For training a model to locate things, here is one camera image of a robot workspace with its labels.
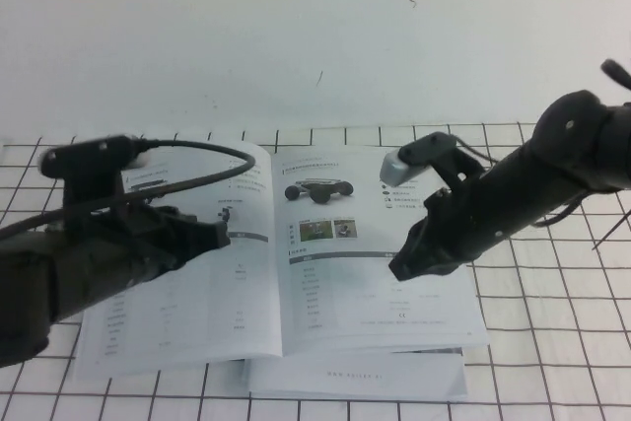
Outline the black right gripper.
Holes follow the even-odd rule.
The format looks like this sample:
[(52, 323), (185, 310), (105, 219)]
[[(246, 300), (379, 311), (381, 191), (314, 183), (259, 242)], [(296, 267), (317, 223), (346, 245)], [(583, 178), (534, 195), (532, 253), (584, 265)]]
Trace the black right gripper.
[(409, 230), (389, 263), (397, 280), (446, 276), (494, 245), (494, 231), (470, 192), (437, 192), (426, 201), (426, 217)]

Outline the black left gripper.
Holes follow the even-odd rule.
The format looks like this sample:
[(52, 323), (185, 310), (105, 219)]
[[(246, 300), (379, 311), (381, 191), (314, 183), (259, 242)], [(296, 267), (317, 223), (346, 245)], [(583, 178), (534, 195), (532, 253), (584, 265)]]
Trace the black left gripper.
[(147, 204), (76, 218), (73, 238), (80, 247), (73, 269), (79, 294), (118, 294), (231, 243), (224, 221), (207, 223), (173, 206)]

